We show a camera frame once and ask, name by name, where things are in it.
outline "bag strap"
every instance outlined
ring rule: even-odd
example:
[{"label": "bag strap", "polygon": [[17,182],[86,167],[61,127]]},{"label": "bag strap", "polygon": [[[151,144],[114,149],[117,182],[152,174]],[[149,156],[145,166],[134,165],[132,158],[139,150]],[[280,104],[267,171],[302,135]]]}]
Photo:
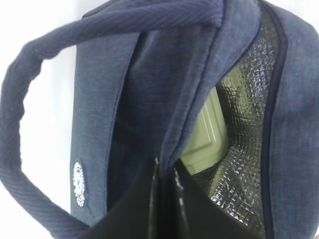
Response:
[{"label": "bag strap", "polygon": [[124,34],[197,24],[220,27],[223,0],[178,0],[112,10],[67,24],[33,40],[9,66],[0,98],[0,180],[14,199],[56,239],[74,239],[89,228],[55,205],[21,170],[19,122],[23,99],[44,59],[62,49],[112,34]]}]

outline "silver insulated lining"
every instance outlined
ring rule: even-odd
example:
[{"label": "silver insulated lining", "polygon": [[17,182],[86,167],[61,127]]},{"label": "silver insulated lining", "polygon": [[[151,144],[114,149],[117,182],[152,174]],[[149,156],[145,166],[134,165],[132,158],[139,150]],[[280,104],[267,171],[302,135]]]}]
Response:
[{"label": "silver insulated lining", "polygon": [[263,9],[261,30],[217,86],[229,148],[213,167],[193,176],[210,199],[249,230],[265,237],[260,160],[263,118],[279,38]]}]

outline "green container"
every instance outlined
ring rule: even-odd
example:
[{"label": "green container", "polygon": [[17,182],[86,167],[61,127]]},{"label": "green container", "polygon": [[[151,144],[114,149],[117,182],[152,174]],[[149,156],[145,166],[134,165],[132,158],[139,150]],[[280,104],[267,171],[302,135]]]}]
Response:
[{"label": "green container", "polygon": [[226,124],[216,88],[213,88],[198,115],[192,138],[181,159],[193,175],[219,162],[227,148]]}]

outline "embroidered logo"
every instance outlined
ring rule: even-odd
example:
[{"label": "embroidered logo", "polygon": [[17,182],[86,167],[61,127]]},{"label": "embroidered logo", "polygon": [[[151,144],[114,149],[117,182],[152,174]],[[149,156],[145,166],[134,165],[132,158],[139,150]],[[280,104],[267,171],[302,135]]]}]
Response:
[{"label": "embroidered logo", "polygon": [[76,162],[74,164],[73,186],[74,186],[76,202],[80,207],[83,207],[85,202],[85,196],[84,196],[85,182],[84,182],[83,168],[79,162]]}]

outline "white background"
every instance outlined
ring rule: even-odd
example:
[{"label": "white background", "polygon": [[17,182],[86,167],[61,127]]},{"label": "white background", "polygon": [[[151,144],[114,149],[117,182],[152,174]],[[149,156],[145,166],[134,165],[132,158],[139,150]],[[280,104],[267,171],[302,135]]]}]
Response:
[{"label": "white background", "polygon": [[[1,0],[0,81],[21,47],[63,24],[77,20],[106,0]],[[271,0],[319,30],[317,0]],[[23,170],[53,202],[69,211],[75,47],[45,61],[31,83],[21,121]],[[0,238],[51,239],[0,184]]]}]

